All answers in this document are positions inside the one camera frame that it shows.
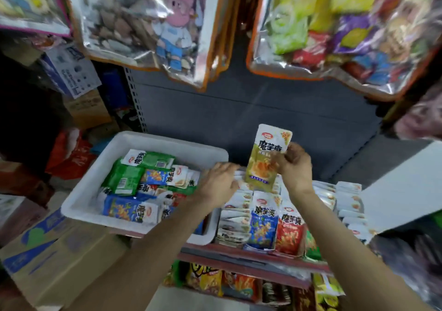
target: plastic tray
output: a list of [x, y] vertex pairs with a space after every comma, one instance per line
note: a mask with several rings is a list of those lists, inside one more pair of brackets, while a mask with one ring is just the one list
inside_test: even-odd
[[[229, 154], [221, 148], [156, 135], [129, 131], [121, 132], [113, 138], [77, 186], [75, 186], [68, 198], [66, 198], [61, 206], [62, 214], [72, 219], [98, 225], [143, 234], [148, 233], [153, 228], [153, 225], [142, 225], [104, 216], [101, 214], [100, 208], [95, 201], [98, 189], [111, 170], [113, 163], [119, 157], [124, 156], [129, 149], [172, 154], [176, 157], [175, 161], [177, 163], [187, 165], [196, 170], [211, 168], [216, 162], [227, 162], [229, 160]], [[210, 243], [216, 234], [219, 215], [220, 209], [211, 212], [203, 235], [192, 234], [187, 242], [196, 245]]]

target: purple snack packet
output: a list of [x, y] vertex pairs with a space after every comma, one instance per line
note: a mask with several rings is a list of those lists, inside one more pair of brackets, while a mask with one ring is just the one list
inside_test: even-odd
[[[363, 55], [371, 50], [374, 36], [379, 28], [375, 25], [376, 18], [368, 14], [364, 15], [342, 15], [339, 19], [339, 27], [333, 39], [330, 41], [330, 50], [333, 53], [347, 53]], [[366, 29], [365, 38], [354, 48], [342, 45], [344, 37], [355, 29]]]

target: pink cartoon character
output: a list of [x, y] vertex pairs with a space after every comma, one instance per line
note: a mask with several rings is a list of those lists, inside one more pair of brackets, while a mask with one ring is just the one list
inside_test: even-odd
[[166, 53], [171, 56], [170, 67], [181, 71], [183, 48], [192, 45], [192, 37], [187, 30], [195, 0], [166, 0], [167, 7], [172, 11], [162, 23], [152, 23], [152, 28], [160, 38], [157, 42], [157, 55], [166, 58]]

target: left hand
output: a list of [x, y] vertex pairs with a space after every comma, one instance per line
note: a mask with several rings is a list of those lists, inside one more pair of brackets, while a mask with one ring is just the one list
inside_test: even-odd
[[229, 162], [216, 163], [199, 181], [192, 196], [209, 204], [211, 209], [222, 207], [239, 189], [238, 182], [233, 179], [239, 167]]

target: barcode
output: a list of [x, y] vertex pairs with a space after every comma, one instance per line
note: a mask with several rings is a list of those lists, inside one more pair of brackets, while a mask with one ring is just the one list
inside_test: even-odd
[[155, 164], [157, 168], [166, 168], [166, 162], [158, 161], [157, 164]]
[[127, 182], [127, 178], [122, 178], [122, 179], [119, 181], [119, 183], [118, 183], [118, 185], [117, 185], [117, 188], [118, 188], [118, 189], [120, 189], [120, 188], [124, 188], [124, 187], [126, 186], [126, 182]]

